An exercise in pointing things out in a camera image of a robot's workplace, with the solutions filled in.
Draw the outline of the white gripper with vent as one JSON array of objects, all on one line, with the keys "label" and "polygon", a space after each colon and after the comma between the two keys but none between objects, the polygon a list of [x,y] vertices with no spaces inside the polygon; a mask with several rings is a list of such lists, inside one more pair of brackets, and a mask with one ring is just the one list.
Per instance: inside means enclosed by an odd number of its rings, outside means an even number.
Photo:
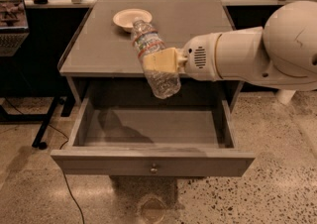
[{"label": "white gripper with vent", "polygon": [[[189,77],[199,81],[221,79],[216,67],[216,46],[220,37],[220,33],[211,33],[194,37],[185,44],[182,55],[186,62],[183,70]],[[176,73],[177,68],[176,48],[158,51],[143,58],[145,71]]]}]

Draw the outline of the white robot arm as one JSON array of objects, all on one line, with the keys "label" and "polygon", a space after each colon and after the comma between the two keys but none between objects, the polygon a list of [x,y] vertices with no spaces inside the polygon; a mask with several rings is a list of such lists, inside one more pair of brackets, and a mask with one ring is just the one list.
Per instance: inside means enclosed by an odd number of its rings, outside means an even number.
[{"label": "white robot arm", "polygon": [[317,89],[317,3],[296,1],[276,10],[263,27],[196,36],[181,49],[143,58],[158,80],[184,71],[200,81],[239,80],[281,90]]}]

